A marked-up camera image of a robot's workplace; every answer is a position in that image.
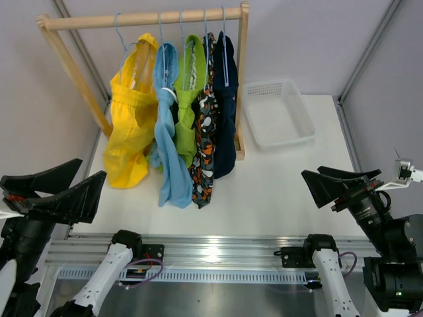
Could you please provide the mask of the blue hanger of green shorts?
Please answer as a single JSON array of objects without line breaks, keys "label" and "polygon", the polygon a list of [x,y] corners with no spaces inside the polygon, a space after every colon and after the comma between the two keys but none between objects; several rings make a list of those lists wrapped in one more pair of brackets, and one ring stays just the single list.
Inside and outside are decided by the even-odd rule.
[{"label": "blue hanger of green shorts", "polygon": [[180,33],[181,33],[181,39],[183,44],[183,53],[182,53],[182,89],[188,90],[191,88],[190,80],[192,77],[192,72],[194,69],[194,41],[189,40],[186,41],[185,35],[184,35],[184,27],[183,27],[183,10],[180,10],[179,14],[179,25],[180,25]]}]

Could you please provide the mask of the blue hanger of light blue shorts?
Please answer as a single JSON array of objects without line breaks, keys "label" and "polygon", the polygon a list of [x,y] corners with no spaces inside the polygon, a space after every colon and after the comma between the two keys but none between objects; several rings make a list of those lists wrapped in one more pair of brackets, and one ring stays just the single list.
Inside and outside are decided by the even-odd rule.
[{"label": "blue hanger of light blue shorts", "polygon": [[158,13],[158,21],[159,21],[159,34],[160,34],[160,41],[161,41],[161,49],[162,49],[162,64],[163,64],[163,86],[167,86],[167,77],[168,77],[168,70],[166,66],[166,45],[163,36],[163,27],[161,22],[161,11]]}]

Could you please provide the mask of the blue hanger of camouflage shorts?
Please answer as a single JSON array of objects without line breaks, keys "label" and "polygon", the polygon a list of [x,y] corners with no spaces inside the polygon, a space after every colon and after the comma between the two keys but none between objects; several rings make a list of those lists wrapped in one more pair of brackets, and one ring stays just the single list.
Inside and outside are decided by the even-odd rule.
[{"label": "blue hanger of camouflage shorts", "polygon": [[208,64],[209,64],[209,37],[208,37],[208,23],[207,23],[207,9],[204,9],[204,44],[205,44],[205,75],[204,75],[204,91],[207,89],[208,85]]}]

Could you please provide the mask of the light blue shorts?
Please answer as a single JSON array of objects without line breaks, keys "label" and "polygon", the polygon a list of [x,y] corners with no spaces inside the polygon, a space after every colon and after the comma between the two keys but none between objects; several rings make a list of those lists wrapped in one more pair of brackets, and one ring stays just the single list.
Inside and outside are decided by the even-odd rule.
[{"label": "light blue shorts", "polygon": [[153,87],[158,101],[158,109],[150,164],[155,168],[163,168],[163,185],[159,194],[159,206],[171,203],[183,209],[191,204],[192,183],[186,163],[177,153],[173,141],[176,127],[172,106],[177,101],[173,84],[178,77],[177,57],[176,48],[169,42],[162,44],[156,55]]}]

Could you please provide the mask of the lime green shorts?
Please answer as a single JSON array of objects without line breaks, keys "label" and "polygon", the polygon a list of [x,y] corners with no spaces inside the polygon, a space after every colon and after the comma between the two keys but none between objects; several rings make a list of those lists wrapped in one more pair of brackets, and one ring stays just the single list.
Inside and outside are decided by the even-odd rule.
[{"label": "lime green shorts", "polygon": [[187,167],[197,153],[194,129],[196,115],[192,109],[206,83],[206,53],[202,41],[195,34],[187,37],[184,52],[179,57],[170,43],[159,47],[153,71],[153,86],[159,98],[178,102],[177,121],[174,122],[174,141],[178,155]]}]

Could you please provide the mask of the blue hanger of navy shorts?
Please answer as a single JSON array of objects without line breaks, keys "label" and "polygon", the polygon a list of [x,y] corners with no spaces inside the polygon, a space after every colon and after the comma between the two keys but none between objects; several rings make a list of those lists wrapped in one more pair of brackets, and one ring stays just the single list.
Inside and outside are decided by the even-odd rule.
[{"label": "blue hanger of navy shorts", "polygon": [[227,37],[226,37],[226,15],[225,15],[225,6],[222,6],[222,15],[223,15],[223,76],[224,76],[224,85],[225,87],[229,86],[229,71],[227,64]]}]

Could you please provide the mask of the camouflage patterned shorts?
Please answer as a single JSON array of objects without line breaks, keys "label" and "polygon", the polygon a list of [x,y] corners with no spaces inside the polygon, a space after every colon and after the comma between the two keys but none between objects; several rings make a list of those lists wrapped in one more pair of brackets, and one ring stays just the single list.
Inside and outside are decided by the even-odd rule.
[{"label": "camouflage patterned shorts", "polygon": [[214,181],[214,153],[215,131],[217,116],[217,100],[213,91],[214,34],[209,32],[209,64],[207,89],[197,97],[194,103],[194,120],[196,154],[193,158],[189,172],[192,179],[192,201],[198,209],[208,205],[212,198]]}]

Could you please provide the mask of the navy blue shorts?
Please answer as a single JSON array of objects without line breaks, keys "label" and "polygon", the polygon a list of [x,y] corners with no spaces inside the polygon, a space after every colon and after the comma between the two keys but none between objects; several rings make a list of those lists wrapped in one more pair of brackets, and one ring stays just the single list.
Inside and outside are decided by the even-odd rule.
[{"label": "navy blue shorts", "polygon": [[223,76],[223,33],[219,33],[219,38],[214,49],[214,69],[215,77],[213,89],[217,99],[220,113],[217,115],[215,131],[215,153],[214,153],[214,178],[222,178],[229,174],[235,166],[235,115],[236,96],[239,87],[237,66],[234,60],[234,47],[232,41],[227,37],[227,64],[229,71],[229,86],[224,85]]}]

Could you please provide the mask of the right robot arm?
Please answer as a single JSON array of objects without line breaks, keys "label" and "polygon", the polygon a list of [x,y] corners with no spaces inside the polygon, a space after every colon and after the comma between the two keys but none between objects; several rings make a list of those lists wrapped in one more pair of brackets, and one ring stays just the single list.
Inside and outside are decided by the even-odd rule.
[{"label": "right robot arm", "polygon": [[378,308],[420,314],[422,307],[422,215],[391,216],[391,198],[379,169],[348,172],[318,167],[301,175],[317,207],[349,210],[379,257],[364,260],[364,283]]}]

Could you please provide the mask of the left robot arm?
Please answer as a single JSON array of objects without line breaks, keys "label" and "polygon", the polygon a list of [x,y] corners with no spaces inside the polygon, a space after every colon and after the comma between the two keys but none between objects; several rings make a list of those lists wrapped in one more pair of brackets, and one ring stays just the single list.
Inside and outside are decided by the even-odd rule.
[{"label": "left robot arm", "polygon": [[[1,315],[39,316],[39,283],[28,284],[58,224],[91,223],[96,215],[106,172],[76,185],[79,158],[24,176],[3,176],[3,202],[9,208],[1,230]],[[97,316],[120,272],[143,257],[140,235],[118,231],[89,282],[54,316]]]}]

